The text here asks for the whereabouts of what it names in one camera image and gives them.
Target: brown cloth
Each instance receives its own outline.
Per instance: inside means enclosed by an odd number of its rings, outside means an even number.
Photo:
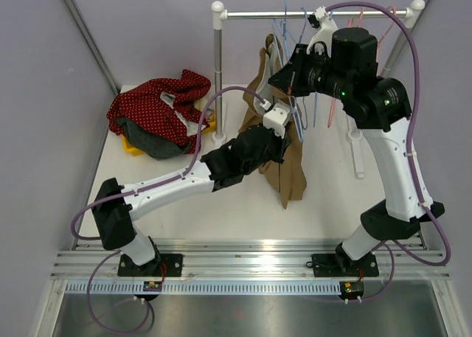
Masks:
[[[268,35],[265,38],[265,48],[262,48],[259,52],[259,72],[254,80],[250,82],[248,88],[260,93],[261,96],[271,102],[278,99],[288,104],[287,95],[267,83],[270,76],[280,69],[275,46],[274,36],[272,34]],[[248,104],[248,110],[239,130],[240,133],[250,125],[258,125],[263,121],[262,116],[254,108],[254,96],[245,92],[243,99]],[[259,169],[259,173],[265,175],[272,188],[280,193],[280,200],[284,209],[287,209],[288,201],[300,201],[307,186],[307,180],[302,169],[302,143],[298,138],[293,120],[287,124],[286,130],[291,139],[291,144],[285,152],[283,164],[271,161]]]

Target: white table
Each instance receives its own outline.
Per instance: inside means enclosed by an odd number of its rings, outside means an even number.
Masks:
[[[127,91],[133,86],[124,86]],[[224,94],[228,139],[246,112],[241,91]],[[303,146],[303,169],[308,186],[302,201],[292,201],[284,210],[278,193],[257,171],[241,184],[211,195],[199,195],[162,207],[144,216],[136,225],[154,238],[181,239],[324,239],[348,237],[359,225],[359,215],[384,198],[373,154],[365,141],[362,148],[366,178],[356,179],[347,123],[341,105],[336,107],[333,126],[327,128],[330,99],[319,98],[318,118],[313,123],[313,98],[307,99],[309,129]],[[211,136],[204,136],[203,150],[212,150]],[[116,177],[120,184],[164,175],[185,167],[191,156],[157,161],[147,155],[125,153],[121,139],[109,132],[95,176],[90,201],[101,183]],[[86,213],[80,234],[97,236],[93,216]]]

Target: gray floor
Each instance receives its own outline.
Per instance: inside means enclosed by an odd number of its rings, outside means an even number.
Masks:
[[[368,283],[367,295],[380,288]],[[124,296],[92,297],[97,315]],[[316,296],[159,296],[155,312],[134,336],[447,336],[427,282],[396,282],[380,299],[361,305],[316,301]],[[101,321],[115,329],[136,326],[145,308],[119,306]],[[55,337],[113,336],[91,322],[85,295],[66,295]]]

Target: gray cloth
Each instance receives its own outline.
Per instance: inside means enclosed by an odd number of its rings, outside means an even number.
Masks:
[[[131,145],[157,160],[174,158],[186,153],[190,148],[190,142],[184,147],[180,147],[170,140],[145,131],[131,119],[116,118],[115,122],[123,127],[125,138]]]

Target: red polka dot fabric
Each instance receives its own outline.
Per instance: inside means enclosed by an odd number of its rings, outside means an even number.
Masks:
[[[183,147],[190,142],[187,154],[195,152],[196,135],[187,136],[187,127],[178,119],[176,111],[185,119],[198,123],[201,112],[193,107],[193,101],[205,96],[211,87],[202,75],[185,69],[180,79],[153,79],[118,95],[107,113],[110,131],[123,134],[115,119],[126,117],[145,131],[156,134]],[[173,108],[161,100],[161,93],[174,95]]]

